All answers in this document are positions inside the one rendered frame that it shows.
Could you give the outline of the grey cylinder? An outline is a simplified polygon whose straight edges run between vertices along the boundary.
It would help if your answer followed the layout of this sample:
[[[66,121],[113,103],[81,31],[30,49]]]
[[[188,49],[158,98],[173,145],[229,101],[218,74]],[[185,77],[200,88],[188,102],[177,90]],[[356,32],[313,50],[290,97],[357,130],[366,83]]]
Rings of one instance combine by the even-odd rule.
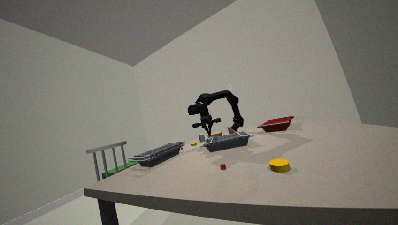
[[[200,140],[200,142],[204,142],[205,141],[204,134],[199,135],[199,140]]]

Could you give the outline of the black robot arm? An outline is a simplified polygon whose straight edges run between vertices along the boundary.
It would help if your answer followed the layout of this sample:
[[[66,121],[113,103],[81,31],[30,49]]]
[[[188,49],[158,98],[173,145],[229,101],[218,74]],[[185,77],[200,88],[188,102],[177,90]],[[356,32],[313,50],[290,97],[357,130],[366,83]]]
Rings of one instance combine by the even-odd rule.
[[[238,128],[243,126],[244,120],[243,120],[242,116],[240,115],[240,111],[239,111],[239,108],[237,105],[239,103],[238,97],[233,95],[229,90],[223,90],[223,91],[212,93],[212,94],[208,94],[208,93],[201,94],[199,96],[199,98],[197,99],[197,101],[195,102],[196,104],[190,105],[188,107],[188,113],[189,113],[189,115],[195,115],[195,114],[199,114],[199,113],[208,112],[207,106],[210,105],[210,103],[212,103],[214,100],[224,98],[224,97],[226,97],[227,101],[231,104],[234,115],[235,115],[233,117],[234,124],[231,127],[231,129],[233,129],[234,131],[237,132]],[[201,115],[200,120],[201,120],[202,124],[206,124],[212,120],[212,117],[211,117],[211,115],[208,115],[208,114],[206,114],[206,116]]]

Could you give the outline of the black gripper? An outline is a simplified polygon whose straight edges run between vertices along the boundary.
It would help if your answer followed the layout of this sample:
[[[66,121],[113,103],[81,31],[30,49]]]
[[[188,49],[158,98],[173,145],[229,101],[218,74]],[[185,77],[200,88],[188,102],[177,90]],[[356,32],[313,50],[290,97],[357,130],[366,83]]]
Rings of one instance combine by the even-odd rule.
[[[206,116],[206,114],[209,115],[209,112],[204,112],[204,113],[201,113],[200,115]],[[206,124],[209,124],[208,125],[209,130],[208,130],[206,124],[202,124],[202,123],[195,123],[192,126],[193,126],[193,128],[197,128],[199,126],[202,126],[202,128],[204,128],[207,131],[208,135],[211,136],[211,127],[212,127],[213,123],[215,123],[215,122],[216,123],[221,122],[221,119],[217,118],[217,119],[214,119],[214,120],[210,121],[209,123],[206,123]]]

